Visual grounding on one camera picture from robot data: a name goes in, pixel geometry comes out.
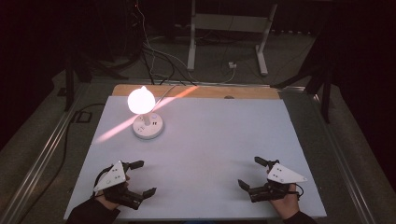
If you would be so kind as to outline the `glowing round lamp bulb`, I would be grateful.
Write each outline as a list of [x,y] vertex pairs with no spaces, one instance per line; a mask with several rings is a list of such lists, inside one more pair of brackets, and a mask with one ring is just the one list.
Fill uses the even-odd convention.
[[145,86],[133,90],[127,99],[129,109],[135,114],[147,114],[155,104],[154,95]]

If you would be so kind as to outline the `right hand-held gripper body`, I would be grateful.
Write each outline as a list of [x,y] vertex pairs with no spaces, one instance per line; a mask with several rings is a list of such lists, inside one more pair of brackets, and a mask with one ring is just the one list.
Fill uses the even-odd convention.
[[304,190],[299,183],[306,178],[279,163],[268,161],[267,182],[262,187],[250,188],[249,197],[253,203],[283,199],[287,194],[296,194],[300,198]]

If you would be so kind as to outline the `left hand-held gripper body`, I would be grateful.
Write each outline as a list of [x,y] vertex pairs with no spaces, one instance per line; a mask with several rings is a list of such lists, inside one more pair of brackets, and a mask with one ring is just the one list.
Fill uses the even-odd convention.
[[108,201],[137,210],[144,199],[142,195],[129,191],[125,185],[129,164],[117,161],[100,172],[94,181],[92,195],[101,190]]

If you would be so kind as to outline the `person's right hand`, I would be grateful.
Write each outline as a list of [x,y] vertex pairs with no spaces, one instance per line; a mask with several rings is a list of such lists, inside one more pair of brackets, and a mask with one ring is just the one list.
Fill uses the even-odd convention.
[[272,200],[270,204],[282,219],[288,219],[300,211],[296,194],[287,194],[283,199]]

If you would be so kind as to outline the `aluminium rail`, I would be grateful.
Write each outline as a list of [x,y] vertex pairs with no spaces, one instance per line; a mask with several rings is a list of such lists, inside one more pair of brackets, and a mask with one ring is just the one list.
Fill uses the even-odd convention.
[[0,151],[0,224],[16,224],[86,90],[75,88],[71,105],[52,93]]
[[396,193],[345,104],[331,105],[327,123],[322,100],[314,95],[312,102],[361,223],[396,224]]

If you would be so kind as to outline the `round white power socket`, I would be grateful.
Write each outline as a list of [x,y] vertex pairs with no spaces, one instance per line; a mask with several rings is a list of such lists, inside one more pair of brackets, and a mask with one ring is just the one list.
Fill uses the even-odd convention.
[[162,133],[164,128],[163,119],[156,113],[139,115],[132,125],[134,134],[145,140],[153,139]]

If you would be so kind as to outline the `person's left hand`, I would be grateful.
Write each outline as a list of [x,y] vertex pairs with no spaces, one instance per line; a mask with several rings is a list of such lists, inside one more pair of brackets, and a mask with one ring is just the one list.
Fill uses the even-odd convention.
[[99,190],[95,196],[94,199],[98,201],[100,204],[102,204],[106,209],[113,211],[117,209],[120,205],[118,203],[113,203],[111,201],[108,201],[105,197],[105,194]]

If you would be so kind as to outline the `black stand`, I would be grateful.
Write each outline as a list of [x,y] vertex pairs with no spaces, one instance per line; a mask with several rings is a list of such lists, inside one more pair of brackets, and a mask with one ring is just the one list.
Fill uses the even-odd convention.
[[75,78],[77,78],[79,82],[90,83],[92,81],[91,67],[98,69],[100,72],[114,79],[126,79],[126,77],[105,67],[103,64],[81,51],[67,54],[64,65],[65,87],[63,94],[65,96],[65,111],[68,111],[75,102]]
[[291,84],[306,77],[310,77],[310,79],[304,88],[304,92],[315,95],[319,90],[322,90],[320,114],[323,119],[329,123],[329,107],[332,88],[332,65],[329,62],[322,61],[309,66],[304,71],[299,71],[296,76],[271,85],[271,88],[285,89]]

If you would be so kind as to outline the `white metal stand frame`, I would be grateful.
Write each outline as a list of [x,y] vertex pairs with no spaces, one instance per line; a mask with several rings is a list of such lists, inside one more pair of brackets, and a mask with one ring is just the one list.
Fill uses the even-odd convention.
[[191,33],[190,47],[187,60],[187,70],[192,72],[195,67],[196,41],[195,33],[197,29],[210,31],[232,31],[261,33],[262,41],[255,47],[256,58],[260,69],[260,74],[266,76],[268,68],[264,58],[264,47],[272,28],[272,23],[276,14],[277,4],[270,6],[265,17],[249,17],[237,15],[205,14],[196,12],[196,0],[191,0]]

